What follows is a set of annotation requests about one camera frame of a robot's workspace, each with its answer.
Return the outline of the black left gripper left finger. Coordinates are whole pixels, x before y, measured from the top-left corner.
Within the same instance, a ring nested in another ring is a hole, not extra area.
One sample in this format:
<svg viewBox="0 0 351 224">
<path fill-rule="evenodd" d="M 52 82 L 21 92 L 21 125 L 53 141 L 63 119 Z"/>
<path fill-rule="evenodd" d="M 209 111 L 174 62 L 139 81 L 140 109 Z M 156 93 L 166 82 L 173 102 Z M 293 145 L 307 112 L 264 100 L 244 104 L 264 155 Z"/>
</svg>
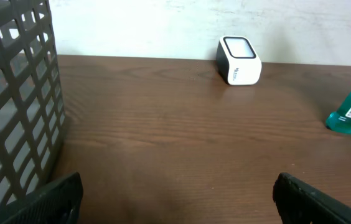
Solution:
<svg viewBox="0 0 351 224">
<path fill-rule="evenodd" d="M 82 198 L 82 180 L 74 172 L 0 208 L 0 223 L 73 224 L 79 219 Z"/>
</svg>

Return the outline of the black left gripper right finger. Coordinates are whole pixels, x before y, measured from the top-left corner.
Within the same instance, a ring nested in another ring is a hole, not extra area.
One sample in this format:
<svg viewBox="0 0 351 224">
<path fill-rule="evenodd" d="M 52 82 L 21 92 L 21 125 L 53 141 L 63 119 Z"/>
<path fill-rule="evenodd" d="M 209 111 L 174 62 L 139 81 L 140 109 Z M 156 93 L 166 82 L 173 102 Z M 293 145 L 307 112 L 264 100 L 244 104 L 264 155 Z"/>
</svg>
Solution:
<svg viewBox="0 0 351 224">
<path fill-rule="evenodd" d="M 282 172 L 273 201 L 284 224 L 351 224 L 351 208 L 313 186 Z"/>
</svg>

